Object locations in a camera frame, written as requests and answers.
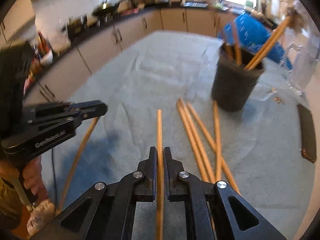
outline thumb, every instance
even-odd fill
[[[6,179],[8,176],[19,178],[19,171],[8,161],[0,161],[0,177]]]

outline black countertop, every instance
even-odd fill
[[[100,26],[91,26],[89,27],[89,29],[84,32],[84,33],[81,33],[78,37],[74,38],[72,41],[71,41],[71,46],[66,49],[65,51],[63,51],[63,53],[60,53],[59,55],[57,54],[54,54],[53,56],[53,61],[50,65],[47,65],[44,67],[44,70],[41,72],[41,74],[38,74],[36,76],[36,81],[31,83],[30,86],[27,88],[26,90],[26,94],[25,96],[28,95],[28,93],[32,90],[33,86],[59,61],[61,60],[65,55],[68,54],[68,52],[70,52],[71,50],[75,49],[77,46],[79,46],[80,44],[82,44],[83,42],[85,42],[86,40],[92,38],[95,34],[107,29],[107,28],[110,28],[111,26],[113,26],[114,24],[117,24],[119,22],[122,22],[122,21],[125,21],[131,17],[135,17],[137,15],[141,15],[141,14],[144,14],[144,13],[147,13],[147,12],[150,12],[150,11],[153,11],[153,10],[156,10],[156,9],[161,9],[161,8],[185,8],[185,9],[196,9],[196,10],[215,10],[215,11],[218,11],[218,12],[222,12],[222,13],[227,13],[227,11],[223,11],[223,10],[219,10],[219,9],[215,9],[215,8],[208,8],[208,7],[205,7],[205,8],[201,8],[201,7],[186,7],[186,6],[182,6],[179,2],[173,2],[171,4],[169,3],[165,3],[165,4],[159,4],[157,6],[150,6],[150,7],[145,7],[143,10],[139,10],[138,13],[132,13],[132,14],[129,14],[129,15],[116,15],[113,17],[112,20],[106,22],[106,23],[101,23]]]

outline dark cylindrical container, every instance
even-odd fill
[[[245,49],[241,49],[241,54],[242,64],[238,66],[235,60],[229,58],[224,46],[221,47],[220,50],[220,58],[211,96],[213,100],[217,100],[221,108],[228,112],[235,112],[242,109],[256,85],[258,78],[264,72],[263,63],[259,63],[258,66],[251,71],[244,70],[243,68],[250,62],[254,55]]]

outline frying pan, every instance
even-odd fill
[[[119,0],[117,3],[108,3],[105,1],[93,10],[92,15],[101,17],[108,13],[114,13],[118,10],[120,3],[123,1],[124,0]]]

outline wooden stick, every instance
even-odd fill
[[[193,115],[193,117],[196,119],[198,125],[200,126],[202,133],[204,134],[205,138],[208,141],[208,144],[211,146],[213,152],[215,154],[217,154],[217,145],[214,142],[212,136],[210,135],[209,131],[207,130],[207,128],[205,127],[205,125],[203,124],[203,122],[201,121],[200,117],[198,116],[197,112],[194,110],[194,108],[191,106],[191,104],[188,102],[187,103],[187,107],[189,108],[191,114]],[[222,168],[229,180],[229,183],[231,185],[231,187],[240,195],[240,190],[238,188],[238,185],[235,181],[235,179],[233,178],[233,175],[230,171],[230,168],[228,166],[228,164],[226,163],[226,161],[224,160],[223,156],[222,156]]]
[[[164,210],[164,168],[162,145],[162,111],[157,111],[157,230],[156,239],[163,238],[163,210]]]
[[[228,53],[229,58],[234,59],[232,49],[230,46],[227,45],[227,36],[226,36],[223,29],[221,29],[221,36],[224,39],[224,48],[225,48],[226,52]]]
[[[257,67],[257,65],[261,62],[261,60],[269,53],[269,51],[273,48],[274,44],[277,42],[279,37],[284,32],[285,28],[292,21],[292,17],[288,16],[284,19],[284,21],[277,27],[277,29],[272,33],[267,42],[262,46],[262,48],[257,52],[257,54],[253,57],[253,59],[247,64],[244,70],[252,70]]]
[[[221,167],[222,167],[222,145],[221,145],[221,134],[220,134],[220,120],[219,120],[219,110],[217,101],[213,102],[213,119],[214,119],[214,132],[216,136],[217,144],[217,180],[221,180]]]
[[[216,183],[216,179],[215,179],[215,176],[214,176],[214,173],[213,173],[213,168],[212,168],[212,166],[211,166],[211,163],[210,163],[210,161],[209,161],[209,158],[208,158],[208,156],[207,156],[207,153],[205,152],[203,143],[202,143],[202,141],[201,141],[201,139],[200,139],[200,136],[199,136],[199,134],[198,134],[198,131],[196,130],[195,124],[193,123],[193,120],[192,120],[192,118],[191,118],[191,115],[190,115],[190,113],[189,113],[189,110],[188,110],[185,102],[182,100],[182,98],[179,98],[179,101],[180,101],[180,103],[181,103],[181,105],[182,105],[182,107],[183,107],[183,109],[184,109],[184,111],[185,111],[185,113],[186,113],[186,117],[187,117],[187,120],[188,120],[188,122],[189,122],[189,124],[190,124],[191,131],[192,131],[192,133],[193,133],[193,135],[194,135],[194,137],[195,137],[195,139],[196,139],[196,143],[197,143],[198,148],[199,148],[199,150],[200,150],[200,154],[201,154],[202,160],[203,160],[203,162],[204,162],[204,166],[205,166],[205,168],[206,168],[206,170],[207,170],[207,172],[208,172],[208,174],[209,174],[210,182],[211,182],[211,183]]]
[[[87,142],[88,142],[88,140],[89,140],[94,128],[96,127],[99,119],[100,119],[100,117],[95,117],[92,120],[89,128],[87,129],[86,134],[83,137],[83,140],[82,140],[82,142],[80,144],[80,147],[79,147],[79,149],[78,149],[78,151],[76,153],[76,156],[75,156],[75,158],[73,160],[73,164],[72,164],[71,169],[69,171],[69,174],[67,176],[67,180],[66,180],[66,182],[64,184],[63,191],[62,191],[62,194],[61,194],[61,200],[59,202],[58,209],[57,209],[57,213],[61,213],[61,210],[63,209],[63,205],[64,205],[64,202],[65,202],[66,197],[67,197],[67,193],[68,193],[71,181],[72,181],[73,174],[76,171],[76,167],[78,165],[78,162],[80,160],[82,152],[84,151],[85,145],[87,144]]]
[[[188,135],[188,138],[189,138],[189,142],[190,142],[190,145],[191,145],[191,148],[193,150],[193,153],[195,155],[195,159],[196,159],[196,162],[198,164],[198,169],[200,171],[200,175],[202,177],[202,180],[203,181],[206,181],[206,182],[209,182],[209,178],[208,178],[208,175],[205,171],[205,168],[204,168],[204,164],[203,164],[203,161],[201,159],[201,156],[200,156],[200,152],[199,152],[199,149],[196,145],[196,141],[195,141],[195,138],[194,138],[194,135],[192,134],[192,131],[191,131],[191,128],[190,128],[190,124],[187,120],[187,117],[186,117],[186,114],[184,112],[184,109],[181,105],[181,103],[179,101],[177,101],[177,110],[180,114],[180,118],[182,120],[182,123],[184,125],[184,128],[186,130],[186,133]]]
[[[240,66],[242,63],[241,48],[240,48],[241,45],[239,42],[238,31],[237,31],[235,21],[231,22],[231,30],[232,30],[233,39],[235,40],[235,47],[236,47],[235,59],[236,59],[237,65]]]

